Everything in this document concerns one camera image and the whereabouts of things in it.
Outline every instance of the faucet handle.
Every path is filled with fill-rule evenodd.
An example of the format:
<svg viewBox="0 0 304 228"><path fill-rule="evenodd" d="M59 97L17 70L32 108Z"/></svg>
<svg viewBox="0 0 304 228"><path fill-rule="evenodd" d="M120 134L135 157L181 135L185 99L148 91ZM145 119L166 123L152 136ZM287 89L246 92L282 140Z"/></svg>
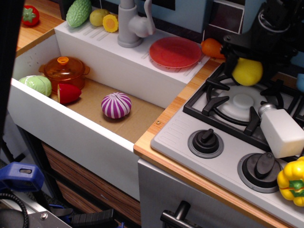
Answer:
<svg viewBox="0 0 304 228"><path fill-rule="evenodd" d="M156 28L155 28L155 24L153 22L153 18L152 18L152 0L147 0L144 3L144 11L147 15L147 29L148 29L148 33L149 35L154 34Z"/></svg>

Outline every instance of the toy plate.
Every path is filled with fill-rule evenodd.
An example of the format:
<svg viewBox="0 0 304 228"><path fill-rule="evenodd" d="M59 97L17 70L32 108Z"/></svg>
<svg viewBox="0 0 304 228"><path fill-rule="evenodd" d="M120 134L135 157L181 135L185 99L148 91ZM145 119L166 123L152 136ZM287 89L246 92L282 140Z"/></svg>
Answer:
<svg viewBox="0 0 304 228"><path fill-rule="evenodd" d="M201 49L197 43L181 38L166 37L154 42L149 50L150 57L164 67L189 67L199 61Z"/></svg>

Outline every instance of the toy sink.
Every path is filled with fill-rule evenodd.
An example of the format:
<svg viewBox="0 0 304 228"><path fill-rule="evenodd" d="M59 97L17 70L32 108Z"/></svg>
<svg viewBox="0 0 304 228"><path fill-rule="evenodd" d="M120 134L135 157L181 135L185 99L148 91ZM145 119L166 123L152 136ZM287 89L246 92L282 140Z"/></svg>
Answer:
<svg viewBox="0 0 304 228"><path fill-rule="evenodd" d="M134 143L201 69L198 64L169 69L154 63L149 47L172 36L157 31L136 48L117 44L118 33L107 33L89 22L70 28L66 22L17 52L8 110L16 125L110 184L139 200ZM76 57L90 67L80 99L61 105L55 94L46 97L20 83L41 75L39 67L59 56ZM101 110L112 92L130 96L132 109L114 121Z"/></svg>

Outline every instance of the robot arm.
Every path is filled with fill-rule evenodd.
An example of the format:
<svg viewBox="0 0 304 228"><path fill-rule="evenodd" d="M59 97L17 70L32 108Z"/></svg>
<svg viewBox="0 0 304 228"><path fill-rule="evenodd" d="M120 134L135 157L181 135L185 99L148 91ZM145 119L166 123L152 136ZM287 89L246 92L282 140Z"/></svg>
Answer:
<svg viewBox="0 0 304 228"><path fill-rule="evenodd" d="M304 19L304 0L267 0L260 7L251 29L224 37L225 73L232 76L238 58L263 64L262 80L270 79L297 55L291 42L298 39Z"/></svg>

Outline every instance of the wooden countertop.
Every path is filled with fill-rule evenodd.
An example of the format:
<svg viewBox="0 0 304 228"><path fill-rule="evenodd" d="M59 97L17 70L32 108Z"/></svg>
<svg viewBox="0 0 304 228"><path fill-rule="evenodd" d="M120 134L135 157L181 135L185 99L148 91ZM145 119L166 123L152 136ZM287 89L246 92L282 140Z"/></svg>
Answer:
<svg viewBox="0 0 304 228"><path fill-rule="evenodd" d="M248 203L235 194L225 190L219 185L205 179L190 169L178 164L166 157L162 153L154 150L150 146L152 138L170 120L170 118L181 108L184 103L196 92L215 68L220 65L220 61L209 60L207 64L195 75L187 84L175 100L165 109L150 128L134 145L134 153L150 162L151 164L163 169L169 174L188 183L196 189L210 195L213 198L225 203L246 216L260 222L266 227L286 228L287 224L281 222L274 216Z"/></svg>
<svg viewBox="0 0 304 228"><path fill-rule="evenodd" d="M38 24L31 27L20 24L17 50L63 22L59 5L55 2L50 0L25 0L25 5L34 6L38 10L40 18Z"/></svg>
<svg viewBox="0 0 304 228"><path fill-rule="evenodd" d="M28 27L23 24L20 25L17 50L31 43L33 40L39 38L63 22L60 15L59 5L57 3L49 0L26 0L25 4L33 5L38 9L40 13L40 22L32 27ZM134 153L155 166L165 170L171 175L183 180L189 185L199 189L200 191L220 200L221 202L253 218L254 220L261 222L267 227L286 228L288 225L282 223L277 218L251 205L240 197L228 192L202 176L197 175L186 167L172 161L168 157L150 147L151 139L219 65L220 61L208 61L208 63L197 73L197 75L188 83L183 91L168 106L168 108L166 108L165 111L158 117L154 124L151 125L150 128L135 143Z"/></svg>

